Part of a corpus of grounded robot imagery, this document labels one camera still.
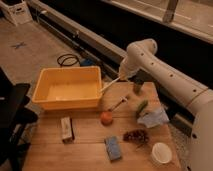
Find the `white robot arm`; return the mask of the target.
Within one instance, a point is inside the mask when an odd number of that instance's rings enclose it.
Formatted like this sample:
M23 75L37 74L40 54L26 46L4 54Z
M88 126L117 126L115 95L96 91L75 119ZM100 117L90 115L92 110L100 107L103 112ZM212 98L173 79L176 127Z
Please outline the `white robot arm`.
M157 49L154 39L130 43L119 76L131 78L140 69L145 70L195 116L187 168L213 171L213 89L161 61L155 56Z

